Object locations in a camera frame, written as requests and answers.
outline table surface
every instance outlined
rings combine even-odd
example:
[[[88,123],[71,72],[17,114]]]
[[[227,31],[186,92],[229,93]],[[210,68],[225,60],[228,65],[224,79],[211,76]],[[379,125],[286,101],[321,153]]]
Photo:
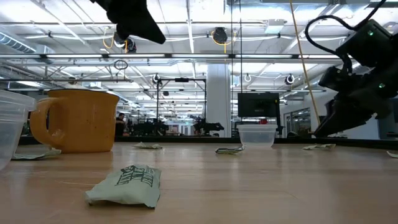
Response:
[[[398,223],[398,159],[383,150],[277,144],[232,156],[215,154],[228,144],[134,144],[11,161],[0,171],[0,223]],[[131,164],[162,169],[156,209],[85,203],[85,191]]]

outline computer monitor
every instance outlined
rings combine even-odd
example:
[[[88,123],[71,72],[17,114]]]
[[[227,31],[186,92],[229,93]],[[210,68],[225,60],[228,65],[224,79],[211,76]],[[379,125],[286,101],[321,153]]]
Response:
[[[238,116],[241,118],[276,118],[278,134],[282,134],[278,93],[238,93]]]

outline white column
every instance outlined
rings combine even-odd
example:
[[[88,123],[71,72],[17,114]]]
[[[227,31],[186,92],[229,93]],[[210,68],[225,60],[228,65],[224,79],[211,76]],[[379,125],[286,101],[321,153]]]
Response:
[[[208,123],[220,123],[224,131],[215,131],[220,137],[231,137],[231,74],[228,64],[207,65],[207,107]]]

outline plastic container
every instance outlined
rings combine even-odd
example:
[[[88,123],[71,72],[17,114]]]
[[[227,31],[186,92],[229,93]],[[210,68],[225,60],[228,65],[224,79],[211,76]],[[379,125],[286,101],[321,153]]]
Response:
[[[238,125],[241,143],[246,148],[269,148],[274,144],[278,125],[243,124]]]
[[[27,115],[35,107],[31,97],[0,90],[0,170],[14,155]]]

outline small packet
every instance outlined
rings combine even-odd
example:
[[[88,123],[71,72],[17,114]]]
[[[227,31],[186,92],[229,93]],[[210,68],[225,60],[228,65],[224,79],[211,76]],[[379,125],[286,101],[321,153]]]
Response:
[[[146,144],[143,143],[143,142],[140,142],[140,143],[136,144],[136,145],[133,146],[133,147],[136,147],[136,148],[139,148],[139,149],[163,149],[163,147],[160,146],[159,144],[146,145]]]
[[[47,151],[46,153],[40,154],[40,155],[33,155],[33,154],[18,154],[15,153],[12,156],[12,160],[22,160],[22,161],[27,161],[27,160],[39,160],[39,159],[44,159],[46,157],[51,157],[51,156],[56,156],[61,154],[61,150],[58,149],[52,149]]]
[[[133,165],[110,173],[105,180],[85,192],[86,202],[93,205],[110,201],[125,205],[145,204],[155,208],[160,197],[159,169]]]
[[[229,149],[229,148],[218,148],[216,150],[216,153],[217,154],[224,154],[224,155],[235,155],[235,154],[237,154],[237,153],[239,153],[239,152],[241,152],[243,150],[244,150],[244,146],[237,147],[237,148],[232,148],[232,149]]]
[[[394,153],[387,151],[387,154],[393,158],[398,159],[398,153],[396,153],[396,151]]]
[[[323,145],[314,145],[314,146],[305,146],[304,150],[314,150],[314,149],[333,149],[336,147],[336,144],[323,144]]]

